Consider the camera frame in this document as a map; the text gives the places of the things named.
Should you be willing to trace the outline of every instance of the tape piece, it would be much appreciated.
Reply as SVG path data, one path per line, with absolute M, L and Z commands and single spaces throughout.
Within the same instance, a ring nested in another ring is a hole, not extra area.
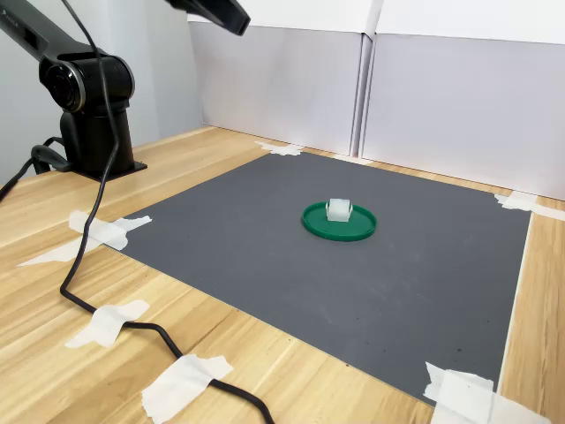
M 493 391 L 469 382 L 451 371 L 446 371 L 441 383 L 438 404 L 456 411 L 466 420 L 488 424 Z
M 82 233 L 87 218 L 88 215 L 86 213 L 75 210 L 69 215 L 69 227 Z M 127 246 L 127 238 L 125 236 L 126 232 L 135 230 L 141 225 L 150 222 L 151 218 L 149 216 L 143 216 L 142 218 L 135 219 L 119 218 L 114 223 L 105 223 L 95 218 L 90 226 L 85 253 L 95 250 L 95 248 L 101 244 L 106 244 L 116 250 L 122 250 Z M 76 238 L 65 245 L 49 250 L 48 252 L 40 254 L 29 261 L 22 262 L 18 266 L 23 267 L 26 265 L 52 261 L 68 262 L 77 257 L 80 241 L 81 238 Z
M 437 402 L 432 424 L 551 424 L 526 407 L 493 393 L 493 382 L 426 362 L 424 396 Z
M 74 210 L 69 215 L 69 228 L 82 234 L 88 214 L 80 210 Z M 99 241 L 107 246 L 122 250 L 127 245 L 126 231 L 113 223 L 105 223 L 95 218 L 90 224 L 88 237 Z
M 334 159 L 339 159 L 340 161 L 351 162 L 351 163 L 358 163 L 359 165 L 368 165 L 369 163 L 373 163 L 369 159 L 363 159 L 361 157 L 353 157 L 347 155 L 333 155 Z
M 96 309 L 90 323 L 64 345 L 76 348 L 90 342 L 110 347 L 116 342 L 124 322 L 135 321 L 149 309 L 145 300 L 134 300 L 120 307 L 104 305 Z
M 223 356 L 203 360 L 185 355 L 141 392 L 141 404 L 154 424 L 162 424 L 190 404 L 212 379 L 221 380 L 232 370 Z
M 92 238 L 89 238 L 87 241 L 87 248 L 85 249 L 85 253 L 90 252 L 91 250 L 95 250 L 96 247 L 101 245 L 99 241 L 96 241 Z M 35 265 L 36 263 L 44 263 L 44 262 L 68 262 L 71 259 L 77 257 L 77 253 L 79 252 L 80 247 L 80 238 L 76 238 L 73 241 L 56 247 L 55 249 L 49 250 L 44 254 L 40 254 L 39 256 L 35 256 L 33 259 L 29 261 L 25 261 L 20 263 L 19 267 L 25 267 L 26 265 Z
M 275 146 L 273 144 L 264 143 L 262 141 L 255 141 L 257 144 L 261 144 L 263 150 L 270 150 L 273 155 L 293 155 L 297 156 L 302 153 L 302 146 L 296 146 L 294 144 L 289 144 L 288 146 Z
M 559 219 L 565 221 L 565 210 L 548 208 L 536 203 L 538 196 L 522 192 L 512 192 L 507 196 L 495 194 L 494 197 L 505 209 L 521 209 L 531 211 L 534 214 L 547 216 L 548 218 Z

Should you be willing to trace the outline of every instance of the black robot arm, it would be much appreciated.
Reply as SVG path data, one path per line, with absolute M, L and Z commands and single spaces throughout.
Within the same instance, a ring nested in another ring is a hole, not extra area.
M 233 34 L 242 35 L 249 16 L 236 0 L 166 0 L 172 7 L 200 15 Z M 99 178 L 112 149 L 108 111 L 102 95 L 98 63 L 91 47 L 72 39 L 26 0 L 0 0 L 0 28 L 39 62 L 39 80 L 64 110 L 61 134 L 68 163 L 49 162 L 59 170 L 74 170 Z M 125 109 L 133 96 L 132 71 L 120 57 L 100 50 L 110 106 L 120 147 L 110 178 L 146 168 L 133 160 Z

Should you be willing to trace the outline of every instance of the green dish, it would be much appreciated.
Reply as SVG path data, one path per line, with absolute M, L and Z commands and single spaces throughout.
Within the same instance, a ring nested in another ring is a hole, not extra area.
M 302 213 L 304 227 L 318 237 L 336 241 L 357 241 L 373 235 L 377 228 L 377 218 L 365 208 L 353 205 L 347 223 L 328 221 L 326 202 L 314 203 Z

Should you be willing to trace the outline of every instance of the black cable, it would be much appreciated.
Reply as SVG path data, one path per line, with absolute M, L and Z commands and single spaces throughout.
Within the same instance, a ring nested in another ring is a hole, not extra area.
M 49 140 L 43 143 L 43 146 L 50 146 L 51 143 L 53 143 L 53 141 L 57 141 L 57 137 L 51 137 Z M 4 187 L 0 188 L 0 201 L 2 201 L 4 197 L 6 197 L 6 194 L 8 194 L 11 191 L 11 189 L 14 188 L 14 186 L 19 181 L 19 179 L 22 178 L 24 175 L 26 175 L 26 172 L 29 169 L 29 167 L 32 166 L 32 163 L 33 163 L 32 159 L 26 161 L 26 163 L 24 163 L 24 166 L 21 167 L 21 170 L 19 170 L 19 172 L 16 175 L 14 175 L 10 179 L 10 181 L 8 181 L 4 185 Z
M 112 135 L 113 135 L 113 138 L 114 138 L 114 146 L 113 146 L 112 151 L 109 155 L 108 163 L 106 163 L 106 167 L 104 168 L 104 172 L 102 173 L 102 178 L 100 180 L 100 188 L 98 189 L 98 195 L 96 196 L 96 201 L 94 202 L 94 206 L 92 208 L 92 211 L 90 212 L 90 215 L 88 216 L 88 219 L 85 222 L 84 230 L 82 231 L 82 240 L 80 241 L 79 252 L 77 253 L 77 257 L 75 258 L 74 262 L 72 263 L 71 269 L 69 270 L 69 274 L 67 274 L 67 277 L 64 279 L 63 283 L 61 284 L 61 289 L 60 289 L 61 294 L 63 296 L 65 296 L 68 300 L 70 300 L 71 302 L 74 302 L 78 306 L 82 307 L 83 309 L 85 309 L 88 312 L 90 312 L 91 314 L 93 314 L 94 311 L 96 310 L 96 308 L 93 307 L 92 305 L 86 303 L 84 300 L 78 298 L 74 294 L 72 294 L 70 291 L 67 290 L 67 287 L 69 286 L 69 283 L 71 282 L 72 278 L 74 277 L 75 273 L 77 272 L 77 269 L 80 265 L 80 262 L 82 261 L 82 257 L 84 256 L 85 249 L 87 247 L 88 231 L 90 229 L 90 224 L 94 220 L 94 216 L 96 215 L 96 212 L 98 211 L 98 208 L 100 207 L 100 203 L 102 201 L 102 195 L 104 194 L 104 187 L 106 185 L 106 181 L 108 180 L 109 171 L 112 168 L 112 165 L 114 164 L 114 160 L 116 159 L 117 150 L 119 148 L 119 138 L 117 136 L 116 121 L 114 119 L 112 109 L 109 105 L 108 89 L 107 89 L 107 86 L 106 86 L 106 75 L 104 74 L 104 69 L 103 69 L 103 65 L 102 65 L 102 57 L 100 55 L 100 51 L 98 50 L 98 48 L 94 44 L 92 37 L 90 36 L 87 29 L 84 27 L 84 25 L 80 21 L 80 18 L 77 16 L 75 11 L 72 9 L 71 5 L 67 2 L 67 0 L 61 0 L 61 1 L 63 2 L 64 6 L 67 8 L 69 13 L 71 14 L 74 21 L 80 27 L 81 31 L 84 33 L 84 35 L 88 39 L 88 43 L 90 44 L 90 47 L 92 47 L 92 50 L 93 50 L 94 54 L 96 55 L 96 60 L 98 62 L 98 69 L 100 71 L 100 78 L 101 78 L 101 81 L 102 81 L 102 94 L 104 96 L 104 103 L 106 105 L 106 111 L 108 112 L 109 124 L 110 124 L 110 128 L 112 130 Z M 180 351 L 180 349 L 178 349 L 175 342 L 172 341 L 169 334 L 167 334 L 167 331 L 165 331 L 165 329 L 163 327 L 161 327 L 160 325 L 153 324 L 151 322 L 125 322 L 124 327 L 126 327 L 127 329 L 152 329 L 154 331 L 157 331 L 177 359 L 183 356 L 183 353 Z M 227 384 L 225 382 L 220 382 L 216 379 L 213 379 L 210 382 L 209 385 L 216 387 L 219 390 L 226 391 L 226 392 L 228 392 L 232 395 L 238 396 L 238 397 L 240 397 L 244 400 L 247 400 L 248 402 L 252 403 L 253 405 L 255 405 L 260 410 L 261 414 L 263 415 L 263 419 L 265 420 L 265 422 L 267 424 L 275 424 L 267 406 L 258 397 L 252 395 L 251 393 L 249 393 L 245 390 L 239 389 L 236 386 L 232 386 L 231 384 Z

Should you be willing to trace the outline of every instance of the wooden tabletop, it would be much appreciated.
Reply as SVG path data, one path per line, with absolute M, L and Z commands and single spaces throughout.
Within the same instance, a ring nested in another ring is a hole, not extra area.
M 136 148 L 148 168 L 109 182 L 97 217 L 114 221 L 267 154 L 256 140 L 262 139 L 208 127 Z M 510 193 L 383 163 L 367 166 Z M 140 392 L 175 359 L 159 336 L 124 329 L 110 348 L 65 348 L 91 318 L 59 294 L 71 263 L 17 267 L 75 239 L 69 214 L 90 211 L 97 189 L 77 174 L 50 172 L 21 181 L 0 204 L 2 423 L 151 422 Z M 539 203 L 565 209 L 562 201 Z M 501 379 L 503 396 L 553 424 L 565 422 L 564 260 L 565 223 L 533 216 Z M 106 246 L 86 254 L 70 289 L 95 306 L 144 299 L 151 307 L 143 321 L 161 324 L 184 353 L 224 355 L 234 370 L 223 380 L 260 397 L 277 423 L 432 417 L 429 405 Z M 207 388 L 171 422 L 260 423 L 261 417 L 239 398 Z

